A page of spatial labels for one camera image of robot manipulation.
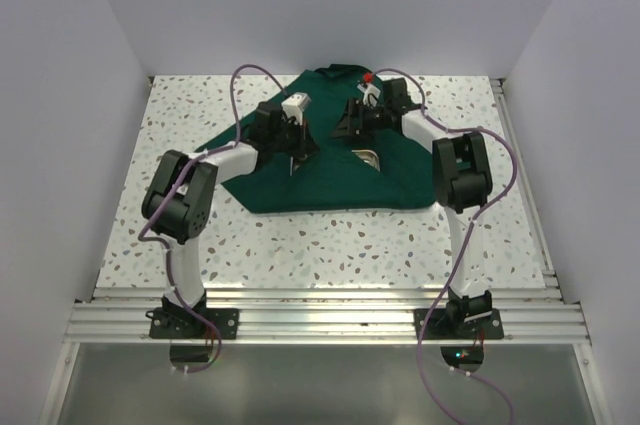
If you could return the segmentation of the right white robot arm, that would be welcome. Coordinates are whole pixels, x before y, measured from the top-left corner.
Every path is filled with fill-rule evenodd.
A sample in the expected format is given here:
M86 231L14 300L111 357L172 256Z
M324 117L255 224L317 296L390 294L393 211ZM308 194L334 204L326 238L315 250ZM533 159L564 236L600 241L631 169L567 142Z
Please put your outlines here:
M412 101L403 78L376 86L374 75L367 73L358 89L362 96L347 100L331 136L358 140L394 130L431 154L434 194L446 213L456 255L446 286L445 324L454 336L468 337L492 311L483 238L473 235L476 221L464 219L466 211L477 212L486 205L493 190L484 138L478 131L455 131L429 117Z

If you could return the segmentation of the dark green surgical cloth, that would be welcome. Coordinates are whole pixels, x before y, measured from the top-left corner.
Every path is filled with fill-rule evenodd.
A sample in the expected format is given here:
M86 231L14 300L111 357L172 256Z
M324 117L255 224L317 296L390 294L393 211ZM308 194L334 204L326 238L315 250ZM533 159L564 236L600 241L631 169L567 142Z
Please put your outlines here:
M428 208L436 201L431 154L394 130L372 140L333 139L331 132L347 100L359 98L357 84L366 73L358 65L330 65L306 70L286 90L311 98L305 117L320 150L289 175L290 161L276 155L254 174L225 182L224 187L254 214L334 211L342 209ZM380 158L377 171L354 156L370 149Z

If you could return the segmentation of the stainless steel tray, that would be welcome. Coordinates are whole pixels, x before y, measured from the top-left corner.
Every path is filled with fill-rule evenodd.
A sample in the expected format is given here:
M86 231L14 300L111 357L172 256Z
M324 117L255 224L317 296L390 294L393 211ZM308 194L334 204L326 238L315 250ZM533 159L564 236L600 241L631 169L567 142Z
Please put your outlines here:
M353 149L351 153L363 161L365 164L374 168L377 171L381 170L380 158L378 154L370 149ZM293 175L294 172L305 163L305 159L290 159L289 175Z

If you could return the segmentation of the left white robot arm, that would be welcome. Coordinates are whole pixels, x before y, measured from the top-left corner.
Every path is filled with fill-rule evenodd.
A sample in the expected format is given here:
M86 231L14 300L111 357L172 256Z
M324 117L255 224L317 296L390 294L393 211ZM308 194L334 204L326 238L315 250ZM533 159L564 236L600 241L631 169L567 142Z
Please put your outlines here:
M231 179L256 173L274 156L299 166L319 151L304 112L305 93L281 103L261 102L252 121L236 128L227 144L201 152L165 152L142 202L147 221L142 241L164 248L167 288L163 300L178 306L172 324L185 337L201 335L208 314L201 308L205 290L200 275L199 237L208 224L215 188Z

